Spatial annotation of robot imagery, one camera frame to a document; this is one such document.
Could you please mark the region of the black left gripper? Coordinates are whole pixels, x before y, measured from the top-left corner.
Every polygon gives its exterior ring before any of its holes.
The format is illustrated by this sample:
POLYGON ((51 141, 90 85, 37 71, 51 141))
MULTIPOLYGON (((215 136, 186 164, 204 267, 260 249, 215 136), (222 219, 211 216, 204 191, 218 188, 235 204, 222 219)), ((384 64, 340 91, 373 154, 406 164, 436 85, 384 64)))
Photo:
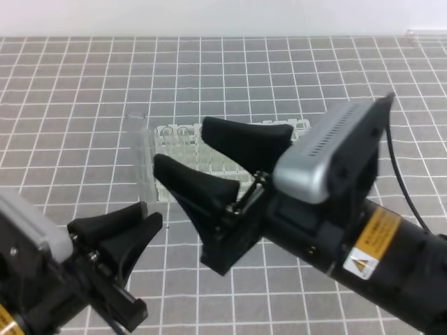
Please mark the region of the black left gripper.
POLYGON ((129 276, 150 241, 163 227, 159 212, 147 216, 137 202, 67 225, 73 254, 59 264, 47 246, 20 240, 20 330, 57 332, 91 307, 114 332, 133 332, 148 317, 143 299, 132 295, 129 276))

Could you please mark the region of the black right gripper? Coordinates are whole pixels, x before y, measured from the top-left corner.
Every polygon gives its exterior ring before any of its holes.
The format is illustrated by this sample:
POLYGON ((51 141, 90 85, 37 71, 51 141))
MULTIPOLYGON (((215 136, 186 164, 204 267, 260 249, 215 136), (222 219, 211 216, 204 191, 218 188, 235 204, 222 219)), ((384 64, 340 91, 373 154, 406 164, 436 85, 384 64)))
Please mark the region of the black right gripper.
POLYGON ((262 238, 324 273, 331 271, 333 226, 319 206, 277 191, 267 174, 291 146, 292 134, 288 124, 203 119, 204 143, 255 174, 237 202, 238 181, 194 170, 164 154, 154 156, 154 177, 193 223, 203 241, 200 260, 216 273, 226 274, 262 238))

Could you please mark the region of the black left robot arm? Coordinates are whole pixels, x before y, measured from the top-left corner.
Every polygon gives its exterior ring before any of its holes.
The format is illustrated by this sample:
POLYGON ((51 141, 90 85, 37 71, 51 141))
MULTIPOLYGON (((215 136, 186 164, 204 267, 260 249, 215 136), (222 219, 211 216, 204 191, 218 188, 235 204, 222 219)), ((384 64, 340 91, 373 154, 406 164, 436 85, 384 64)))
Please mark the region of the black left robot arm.
POLYGON ((147 305, 127 289, 163 226, 144 202, 61 228, 32 204, 1 204, 1 333, 57 334, 91 307, 116 334, 134 331, 147 305))

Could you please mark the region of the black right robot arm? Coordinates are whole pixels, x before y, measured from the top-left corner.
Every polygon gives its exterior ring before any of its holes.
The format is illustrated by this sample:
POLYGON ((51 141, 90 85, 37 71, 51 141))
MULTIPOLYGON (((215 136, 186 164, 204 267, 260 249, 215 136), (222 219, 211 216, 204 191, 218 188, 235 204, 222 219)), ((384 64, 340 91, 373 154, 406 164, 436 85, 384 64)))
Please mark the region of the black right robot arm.
POLYGON ((383 124, 349 131, 321 167, 300 175, 304 140, 288 124, 208 117, 206 144, 254 178, 240 183, 154 157, 154 176, 191 219, 201 262, 224 275, 266 238, 424 334, 446 333, 446 237, 367 199, 383 124))

